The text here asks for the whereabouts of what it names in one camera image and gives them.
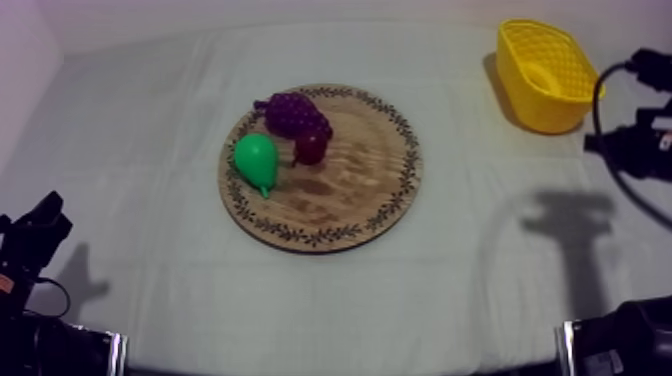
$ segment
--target yellow basket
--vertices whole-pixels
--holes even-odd
[[[572,36],[553,26],[533,20],[503,22],[497,73],[516,116],[535,131],[570,131],[590,111],[597,73]]]

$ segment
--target black cable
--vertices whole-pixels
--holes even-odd
[[[35,316],[42,317],[42,318],[47,318],[47,319],[60,319],[61,317],[65,316],[70,311],[70,305],[71,305],[70,294],[68,294],[68,290],[66,290],[65,287],[63,287],[63,285],[61,285],[58,281],[55,281],[51,278],[46,278],[46,277],[38,277],[35,280],[35,283],[49,283],[53,286],[56,286],[59,290],[61,290],[63,292],[63,296],[65,297],[65,309],[63,310],[63,312],[61,312],[58,315],[43,315],[39,312],[31,311],[29,309],[24,310],[24,312],[28,312],[28,313],[33,314]]]
[[[635,204],[635,206],[641,209],[653,220],[658,222],[658,224],[663,226],[665,229],[672,231],[672,218],[670,218],[667,214],[663,213],[655,206],[653,206],[651,203],[649,203],[646,199],[644,199],[637,192],[635,192],[630,187],[630,185],[628,185],[628,183],[625,182],[621,174],[618,172],[618,169],[616,168],[614,161],[611,158],[611,155],[609,154],[609,149],[607,148],[607,145],[602,137],[602,123],[600,122],[600,105],[599,105],[600,102],[599,97],[602,85],[607,80],[607,78],[609,78],[609,76],[611,76],[613,73],[621,69],[628,70],[630,69],[630,67],[631,65],[628,62],[615,64],[609,67],[609,69],[607,69],[606,71],[604,71],[604,73],[602,73],[600,77],[597,79],[595,89],[593,90],[593,127],[595,128],[595,136],[597,138],[597,142],[600,147],[602,157],[604,158],[604,162],[607,165],[607,170],[609,170],[609,173],[616,182],[616,185],[630,199],[630,201],[632,201],[632,203]]]

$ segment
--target grape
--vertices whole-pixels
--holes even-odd
[[[308,131],[319,131],[327,140],[333,137],[329,120],[301,93],[276,93],[268,102],[254,102],[256,110],[263,110],[269,132],[290,140]]]

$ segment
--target wooden plate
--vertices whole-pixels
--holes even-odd
[[[291,167],[294,143],[271,136],[280,154],[276,187],[264,200],[233,167],[233,150],[248,133],[269,134],[262,112],[248,112],[231,130],[219,161],[224,206],[245,231],[282,250],[325,254],[365,243],[392,227],[420,185],[418,139],[391,105],[366,91],[310,85],[307,95],[329,119],[334,137],[316,166]]]

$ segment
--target dark red fruit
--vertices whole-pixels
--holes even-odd
[[[268,102],[254,102],[254,108],[264,110],[266,128],[277,136],[294,140],[312,130],[328,140],[333,136],[329,120],[301,93],[276,93]]]
[[[305,165],[320,163],[327,152],[328,143],[327,135],[322,131],[304,132],[294,143],[294,162],[292,162],[292,166],[296,165],[296,162]]]

